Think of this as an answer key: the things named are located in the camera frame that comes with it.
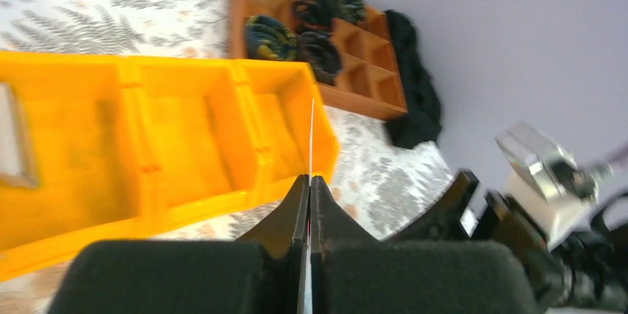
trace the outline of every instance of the floral rug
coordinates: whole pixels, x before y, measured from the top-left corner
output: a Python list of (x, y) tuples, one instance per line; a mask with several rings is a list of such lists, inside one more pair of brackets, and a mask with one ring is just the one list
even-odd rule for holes
[[(221, 58), (228, 46), (228, 5), (229, 0), (0, 0), (0, 49)], [(422, 214), (451, 182), (435, 144), (391, 147), (381, 121), (326, 108), (341, 141), (332, 194), (375, 237), (385, 238)], [(277, 204), (156, 238), (237, 238)], [(0, 313), (45, 313), (67, 265), (0, 282)]]

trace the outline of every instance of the yellow plastic bin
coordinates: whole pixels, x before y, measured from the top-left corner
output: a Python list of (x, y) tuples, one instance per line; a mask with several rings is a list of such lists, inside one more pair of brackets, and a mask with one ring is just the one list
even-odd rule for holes
[(313, 99), (312, 172), (331, 182), (340, 145), (309, 64), (244, 59), (234, 63), (255, 132), (272, 165), (259, 204), (283, 198), (295, 177), (309, 172)]
[(230, 60), (130, 57), (162, 213), (160, 231), (259, 205), (270, 171)]
[(41, 182), (0, 184), (0, 280), (102, 238), (149, 233), (147, 156), (122, 69), (112, 56), (0, 53), (0, 81), (25, 111)]

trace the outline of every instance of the wooden cubby organizer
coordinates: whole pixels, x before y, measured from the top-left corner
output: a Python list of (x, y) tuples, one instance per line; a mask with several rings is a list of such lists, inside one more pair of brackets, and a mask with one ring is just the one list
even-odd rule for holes
[[(295, 0), (232, 0), (232, 59), (247, 58), (244, 22), (252, 15), (267, 15), (294, 30)], [(324, 103), (342, 110), (388, 120), (407, 113), (395, 51), (390, 43), (386, 15), (367, 8), (364, 27), (334, 19), (332, 42), (341, 54), (343, 71), (336, 86), (318, 84)]]

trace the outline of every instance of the gray wall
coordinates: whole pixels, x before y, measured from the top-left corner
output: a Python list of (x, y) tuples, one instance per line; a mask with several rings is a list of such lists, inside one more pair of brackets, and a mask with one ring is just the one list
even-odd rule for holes
[[(628, 0), (367, 1), (406, 13), (421, 31), (453, 170), (501, 189), (510, 168), (493, 138), (520, 120), (580, 162), (628, 139)], [(622, 186), (627, 177), (602, 196)]]

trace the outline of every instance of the black foam pad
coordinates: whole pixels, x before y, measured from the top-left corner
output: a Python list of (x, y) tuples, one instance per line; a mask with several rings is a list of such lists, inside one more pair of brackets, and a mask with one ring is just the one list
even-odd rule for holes
[(470, 170), (459, 171), (447, 191), (425, 214), (386, 241), (468, 240), (469, 236), (460, 219), (479, 183)]
[(493, 242), (335, 243), (322, 313), (541, 314), (519, 261)]
[(310, 230), (313, 253), (321, 252), (327, 241), (377, 242), (377, 239), (335, 202), (324, 178), (314, 177), (311, 188)]
[(254, 243), (102, 241), (76, 257), (49, 313), (278, 313), (274, 265)]
[(307, 224), (310, 210), (310, 178), (300, 175), (281, 204), (236, 242), (254, 241), (262, 244), (276, 260), (277, 281), (285, 281), (286, 312), (296, 313), (305, 286), (307, 259)]

